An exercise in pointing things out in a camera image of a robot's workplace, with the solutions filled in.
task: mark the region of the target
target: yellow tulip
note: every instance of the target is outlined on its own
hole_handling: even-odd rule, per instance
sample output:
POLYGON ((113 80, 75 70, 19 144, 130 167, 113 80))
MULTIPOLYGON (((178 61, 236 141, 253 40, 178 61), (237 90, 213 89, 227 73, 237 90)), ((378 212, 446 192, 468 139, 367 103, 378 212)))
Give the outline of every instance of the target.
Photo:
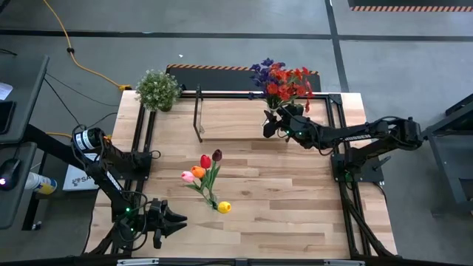
POLYGON ((228 213, 229 211, 231 211, 231 205, 230 205, 230 203, 229 203, 229 202, 221 202, 221 203, 219 203, 218 211, 219 211, 221 214, 226 214, 226 213, 228 213))
POLYGON ((200 166, 193 166, 191 172, 199 179, 202 179, 205 176, 205 169, 200 166))

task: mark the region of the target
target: computer mouse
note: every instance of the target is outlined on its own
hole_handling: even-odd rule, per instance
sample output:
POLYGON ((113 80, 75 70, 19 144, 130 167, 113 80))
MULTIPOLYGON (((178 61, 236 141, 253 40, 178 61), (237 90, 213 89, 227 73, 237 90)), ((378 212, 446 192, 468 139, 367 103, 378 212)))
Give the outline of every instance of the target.
POLYGON ((8 159, 0 166, 0 190, 9 191, 18 183, 19 159, 8 159))

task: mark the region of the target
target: wooden tabletop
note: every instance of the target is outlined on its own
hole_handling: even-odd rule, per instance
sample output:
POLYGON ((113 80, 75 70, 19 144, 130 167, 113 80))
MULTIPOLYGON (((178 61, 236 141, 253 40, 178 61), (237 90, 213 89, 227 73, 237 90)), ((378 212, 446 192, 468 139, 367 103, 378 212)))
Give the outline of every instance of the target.
MULTIPOLYGON (((365 122, 361 95, 342 94, 348 126, 365 122)), ((199 143, 192 126, 195 100, 178 100, 168 113, 156 115, 151 150, 162 157, 152 164, 144 191, 148 198, 168 199, 171 210, 188 217, 188 226, 153 248, 152 238, 136 257, 343 259, 349 257, 340 192, 333 182, 328 157, 304 150, 294 141, 244 137, 244 129, 231 128, 244 112, 252 117, 251 130, 261 129, 264 103, 257 100, 205 99, 202 122, 207 133, 223 130, 221 140, 199 143), (231 203, 229 214, 210 209, 201 196, 184 187, 182 171, 198 166, 202 154, 221 149, 220 174, 214 193, 231 203)), ((134 92, 124 92, 112 142, 129 151, 140 104, 134 92)), ((317 123, 328 124, 325 104, 313 100, 307 114, 317 123)), ((143 124, 139 147, 143 147, 143 124)), ((366 141, 354 146, 366 145, 366 141)), ((373 184, 360 183, 365 219, 376 236, 396 253, 386 203, 373 184)), ((99 192, 86 250, 92 250, 112 227, 110 201, 99 192)), ((359 229, 354 226, 358 249, 359 229)))

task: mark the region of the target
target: gray floor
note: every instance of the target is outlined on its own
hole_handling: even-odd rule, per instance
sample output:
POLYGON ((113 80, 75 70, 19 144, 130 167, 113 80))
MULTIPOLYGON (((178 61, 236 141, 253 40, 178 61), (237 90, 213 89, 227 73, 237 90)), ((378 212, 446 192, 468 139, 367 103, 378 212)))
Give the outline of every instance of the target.
MULTIPOLYGON (((345 0, 332 3, 340 34, 473 34, 471 13, 355 13, 348 10, 345 0)), ((330 33, 323 0, 51 0, 50 4, 71 30, 330 33)), ((58 30, 59 26, 41 1, 23 0, 12 1, 0 14, 0 28, 58 30)), ((340 92, 331 41, 72 38, 72 42, 82 64, 119 83, 135 84, 145 70, 163 69, 167 64, 248 66, 272 57, 289 67, 317 69, 322 90, 340 92)), ((116 88, 73 65, 64 38, 0 35, 0 47, 25 56, 48 54, 50 74, 97 100, 111 104, 120 100, 116 88)), ((472 49, 471 42, 341 42, 350 91, 362 94, 367 119, 413 116, 423 128, 440 120, 446 108, 472 92, 472 49)), ((52 84, 82 123, 93 123, 116 110, 90 102, 54 81, 52 84)), ((112 132, 113 122, 110 118, 99 126, 112 132)), ((33 124, 45 131, 67 133, 74 126, 47 86, 41 90, 33 124)), ((473 217, 434 218, 430 214, 430 209, 447 201, 449 195, 429 144, 415 152, 389 155, 392 159, 383 171, 399 254, 410 259, 473 264, 473 217)), ((41 231, 0 235, 0 260, 78 255, 86 241, 92 205, 92 197, 45 204, 41 231), (19 246, 22 252, 15 251, 19 246)))

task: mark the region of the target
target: pink tulip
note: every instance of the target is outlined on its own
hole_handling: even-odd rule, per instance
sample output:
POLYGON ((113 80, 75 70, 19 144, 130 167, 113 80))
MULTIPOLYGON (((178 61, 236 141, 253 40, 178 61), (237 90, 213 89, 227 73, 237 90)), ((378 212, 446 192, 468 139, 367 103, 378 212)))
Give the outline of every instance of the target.
POLYGON ((194 181, 194 175, 190 171, 184 171, 180 177, 187 183, 192 183, 194 181))

